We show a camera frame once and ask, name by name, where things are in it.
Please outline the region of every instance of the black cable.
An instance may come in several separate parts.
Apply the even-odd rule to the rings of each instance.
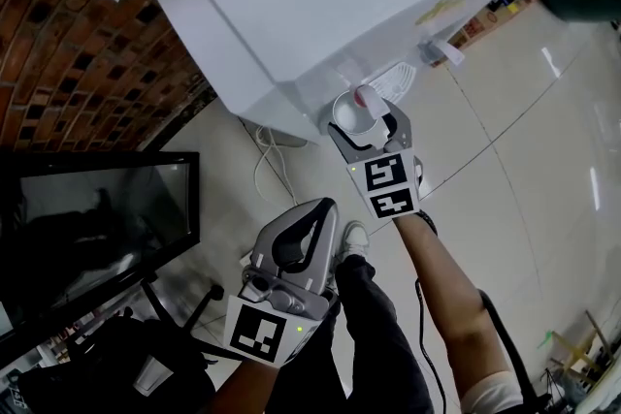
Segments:
[[[507,354],[511,359],[511,363],[513,364],[513,370],[515,372],[517,382],[519,383],[522,397],[524,398],[524,406],[530,409],[530,412],[542,412],[542,405],[545,405],[547,401],[544,401],[543,399],[539,399],[537,397],[535,389],[531,384],[531,380],[528,377],[528,372],[526,371],[524,363],[522,362],[522,358],[520,357],[520,354],[517,351],[513,340],[511,340],[511,337],[508,334],[508,331],[505,328],[503,320],[498,314],[496,307],[492,304],[492,301],[485,292],[479,290],[478,293],[481,295],[481,298],[483,299],[483,305],[485,306],[485,309],[487,310],[487,313],[492,320],[494,328],[496,328],[496,333],[500,337],[501,342],[505,346],[505,350],[507,351]]]
[[[416,278],[416,296],[418,297],[418,303],[420,304],[420,331],[418,333],[418,344],[420,345],[420,351],[422,352],[425,361],[427,361],[427,364],[436,377],[436,383],[438,383],[438,389],[440,390],[440,395],[442,397],[442,414],[446,414],[446,394],[444,393],[444,388],[442,387],[442,382],[440,381],[436,367],[427,355],[425,345],[423,344],[423,333],[425,331],[425,303],[423,302],[423,294],[420,291],[420,280],[418,278]]]

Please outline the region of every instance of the chair leg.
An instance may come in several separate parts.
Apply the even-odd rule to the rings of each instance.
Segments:
[[[222,297],[224,297],[224,289],[219,285],[213,285],[211,290],[207,292],[207,295],[203,297],[201,302],[194,309],[194,312],[192,312],[192,315],[185,322],[185,324],[183,325],[183,330],[187,332],[191,332],[192,329],[194,328],[194,325],[196,325],[196,323],[198,322],[199,318],[201,317],[201,314],[203,314],[203,311],[205,310],[209,302],[210,301],[221,301]]]
[[[178,328],[179,326],[173,319],[173,316],[168,313],[168,311],[164,308],[164,305],[162,305],[162,303],[159,301],[159,299],[155,295],[155,292],[153,292],[151,285],[149,285],[148,282],[144,279],[141,282],[141,286],[143,287],[143,290],[147,295],[148,301],[153,307],[153,310],[155,310],[155,314],[157,314],[159,320],[166,324],[173,325],[175,328]]]
[[[240,354],[236,354],[235,352],[232,352],[225,348],[218,347],[217,345],[211,345],[210,343],[207,343],[203,340],[199,340],[198,338],[195,338],[194,336],[192,337],[192,339],[194,340],[194,344],[204,354],[209,354],[215,357],[222,357],[225,359],[232,359],[234,361],[245,361],[245,357]]]
[[[600,326],[595,322],[595,319],[593,318],[593,316],[588,310],[585,310],[584,312],[586,312],[586,317],[589,318],[589,321],[591,321],[593,328],[595,328],[595,331],[598,334],[598,337],[602,341],[602,346],[604,347],[604,350],[606,354],[608,355],[608,358],[613,360],[614,356],[612,355],[612,349],[610,348],[610,344],[608,343],[608,341],[605,339],[605,336],[602,333]]]

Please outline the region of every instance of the white shirt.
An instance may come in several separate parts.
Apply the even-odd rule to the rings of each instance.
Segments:
[[[511,371],[496,372],[470,388],[461,399],[462,412],[494,414],[524,403],[520,386]]]

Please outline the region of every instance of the black pants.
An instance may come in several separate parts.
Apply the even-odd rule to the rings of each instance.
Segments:
[[[337,303],[298,357],[280,370],[266,414],[433,413],[423,375],[397,324],[395,307],[373,283],[375,274],[357,255],[337,268],[347,330],[355,342],[349,399],[332,357],[334,327],[341,310]]]

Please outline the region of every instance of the white appliance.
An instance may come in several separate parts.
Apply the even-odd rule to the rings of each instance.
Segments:
[[[350,84],[403,62],[419,75],[421,47],[489,1],[159,0],[232,113],[311,141]]]

